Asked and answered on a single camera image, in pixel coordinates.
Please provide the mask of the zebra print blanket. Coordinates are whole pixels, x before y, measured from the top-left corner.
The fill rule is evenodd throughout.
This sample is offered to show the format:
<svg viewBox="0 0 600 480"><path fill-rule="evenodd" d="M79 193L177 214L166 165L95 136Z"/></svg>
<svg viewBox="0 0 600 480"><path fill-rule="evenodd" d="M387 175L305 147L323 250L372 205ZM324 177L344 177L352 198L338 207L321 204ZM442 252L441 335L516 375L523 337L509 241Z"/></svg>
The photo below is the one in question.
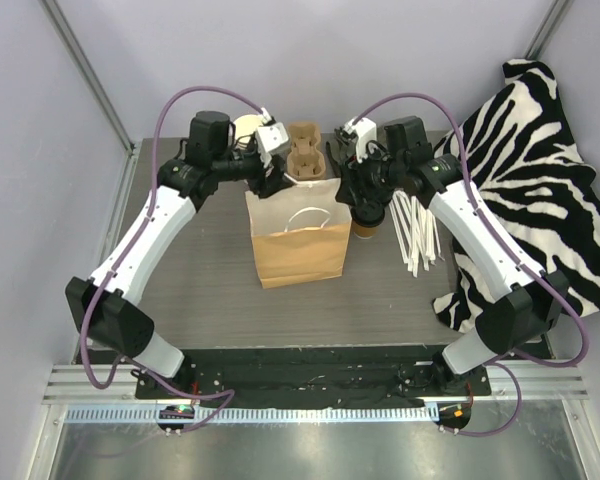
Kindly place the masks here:
<svg viewBox="0 0 600 480"><path fill-rule="evenodd" d="M567 300L600 312L600 199L596 170L578 152L554 73L544 63L503 64L504 87L448 132L436 155L467 153L471 179L514 240L569 281Z"/></svg>

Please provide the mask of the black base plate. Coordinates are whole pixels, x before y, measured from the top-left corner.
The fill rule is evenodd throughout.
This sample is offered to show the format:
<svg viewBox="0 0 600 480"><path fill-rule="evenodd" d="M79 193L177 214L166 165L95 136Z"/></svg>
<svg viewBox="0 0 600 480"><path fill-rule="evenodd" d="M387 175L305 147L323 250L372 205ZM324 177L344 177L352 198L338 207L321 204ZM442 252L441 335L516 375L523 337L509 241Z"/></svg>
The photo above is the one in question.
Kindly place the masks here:
<svg viewBox="0 0 600 480"><path fill-rule="evenodd" d="M486 397L485 368L443 379L431 362L442 348L348 346L196 349L187 391L205 397L226 389L230 405L247 409L371 409L415 407L427 397Z"/></svg>

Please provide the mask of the stack of pulp cup carriers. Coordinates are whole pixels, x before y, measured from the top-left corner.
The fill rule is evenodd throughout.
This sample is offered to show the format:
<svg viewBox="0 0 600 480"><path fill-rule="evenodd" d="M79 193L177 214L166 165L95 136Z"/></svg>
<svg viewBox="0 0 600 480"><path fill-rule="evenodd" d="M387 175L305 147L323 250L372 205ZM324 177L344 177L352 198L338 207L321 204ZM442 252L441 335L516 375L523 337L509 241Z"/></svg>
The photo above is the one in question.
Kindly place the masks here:
<svg viewBox="0 0 600 480"><path fill-rule="evenodd" d="M321 132L313 122L295 122L288 125L290 152L287 155L287 173L298 181L317 181L326 178L326 162L320 151Z"/></svg>

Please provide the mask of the olive green cloth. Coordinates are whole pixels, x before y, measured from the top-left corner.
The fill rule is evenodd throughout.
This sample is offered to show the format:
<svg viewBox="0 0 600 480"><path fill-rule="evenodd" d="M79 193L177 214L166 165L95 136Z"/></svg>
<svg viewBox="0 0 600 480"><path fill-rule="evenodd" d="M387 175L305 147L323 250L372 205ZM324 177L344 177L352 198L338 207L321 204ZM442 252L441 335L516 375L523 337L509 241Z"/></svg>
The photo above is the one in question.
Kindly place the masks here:
<svg viewBox="0 0 600 480"><path fill-rule="evenodd" d="M343 127L334 130L334 136L331 141L325 145L326 157L329 160L333 174L340 178L340 167L348 165L351 168L355 164L362 164L364 161L387 161L390 158L388 149L378 140L370 141L366 147L367 158L362 163L357 163L354 159L354 145L351 140L345 138Z"/></svg>

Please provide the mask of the black plastic cup lid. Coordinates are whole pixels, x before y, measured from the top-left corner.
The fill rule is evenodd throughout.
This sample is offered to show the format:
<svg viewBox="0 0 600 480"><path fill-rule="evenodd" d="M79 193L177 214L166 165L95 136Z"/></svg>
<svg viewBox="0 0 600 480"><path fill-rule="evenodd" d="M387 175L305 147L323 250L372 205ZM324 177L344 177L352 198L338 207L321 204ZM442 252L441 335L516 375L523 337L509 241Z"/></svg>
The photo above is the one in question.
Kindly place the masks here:
<svg viewBox="0 0 600 480"><path fill-rule="evenodd" d="M385 209L380 207L379 209L363 209L363 208L352 208L351 209L352 220L359 226L364 228L375 228L382 224L385 219Z"/></svg>

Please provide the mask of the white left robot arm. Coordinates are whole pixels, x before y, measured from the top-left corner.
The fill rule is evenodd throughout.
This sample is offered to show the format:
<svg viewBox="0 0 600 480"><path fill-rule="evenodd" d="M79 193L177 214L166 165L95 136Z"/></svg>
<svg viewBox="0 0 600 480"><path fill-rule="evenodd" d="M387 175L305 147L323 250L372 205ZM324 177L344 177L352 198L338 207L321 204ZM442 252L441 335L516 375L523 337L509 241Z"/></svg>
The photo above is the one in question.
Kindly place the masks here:
<svg viewBox="0 0 600 480"><path fill-rule="evenodd" d="M124 237L87 279L72 278L65 290L83 341L93 340L159 375L170 398L193 385L184 353L162 338L139 308L145 287L179 232L223 182L244 181L260 198L289 187L283 153L290 143L284 124L261 115L247 145L236 145L228 115L201 111L177 157L157 170L155 186Z"/></svg>

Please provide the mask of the brown paper bag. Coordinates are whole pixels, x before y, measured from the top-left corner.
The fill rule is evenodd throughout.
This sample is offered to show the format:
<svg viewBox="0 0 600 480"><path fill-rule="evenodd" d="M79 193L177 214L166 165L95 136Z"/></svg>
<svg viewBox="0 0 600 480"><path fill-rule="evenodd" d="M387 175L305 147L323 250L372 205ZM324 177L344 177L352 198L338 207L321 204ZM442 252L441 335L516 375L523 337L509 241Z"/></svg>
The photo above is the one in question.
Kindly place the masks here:
<svg viewBox="0 0 600 480"><path fill-rule="evenodd" d="M254 262L265 289L342 275L351 214L336 201L340 180L300 182L260 199L247 192Z"/></svg>

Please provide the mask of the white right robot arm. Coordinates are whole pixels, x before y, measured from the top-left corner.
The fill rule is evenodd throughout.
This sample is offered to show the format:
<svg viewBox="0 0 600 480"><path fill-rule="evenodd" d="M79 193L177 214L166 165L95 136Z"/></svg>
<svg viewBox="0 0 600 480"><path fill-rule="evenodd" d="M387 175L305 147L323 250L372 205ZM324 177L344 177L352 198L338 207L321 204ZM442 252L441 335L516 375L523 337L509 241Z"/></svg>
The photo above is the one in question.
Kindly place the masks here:
<svg viewBox="0 0 600 480"><path fill-rule="evenodd" d="M391 197L407 194L450 231L494 300L468 333L433 358L433 386L452 395L466 385L470 371L549 331L562 312L559 300L568 281L559 271L547 272L513 240L475 185L464 182L457 157L434 154L420 118L405 117L383 129L384 142L369 119L336 129L338 152L329 159L340 178L337 201L349 206L356 224L375 228Z"/></svg>

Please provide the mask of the stack of white paper cups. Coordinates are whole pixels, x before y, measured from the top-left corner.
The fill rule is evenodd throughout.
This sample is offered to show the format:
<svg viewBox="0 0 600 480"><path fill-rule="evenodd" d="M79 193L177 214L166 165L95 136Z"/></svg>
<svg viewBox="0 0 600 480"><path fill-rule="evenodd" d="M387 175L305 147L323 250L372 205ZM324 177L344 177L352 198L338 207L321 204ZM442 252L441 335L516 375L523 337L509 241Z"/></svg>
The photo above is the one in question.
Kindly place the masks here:
<svg viewBox="0 0 600 480"><path fill-rule="evenodd" d="M257 114L245 114L233 120L235 127L234 147L245 149L256 132L257 128L263 124L262 119Z"/></svg>

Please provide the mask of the white wrapped straws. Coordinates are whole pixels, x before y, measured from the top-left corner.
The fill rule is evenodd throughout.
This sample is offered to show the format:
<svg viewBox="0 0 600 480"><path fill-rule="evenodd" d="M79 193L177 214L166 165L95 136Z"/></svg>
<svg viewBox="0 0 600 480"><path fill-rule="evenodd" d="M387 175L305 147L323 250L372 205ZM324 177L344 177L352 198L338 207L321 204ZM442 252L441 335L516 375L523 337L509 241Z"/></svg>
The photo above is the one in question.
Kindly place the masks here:
<svg viewBox="0 0 600 480"><path fill-rule="evenodd" d="M444 260L436 219L415 197L395 191L389 211L402 261L414 278Z"/></svg>

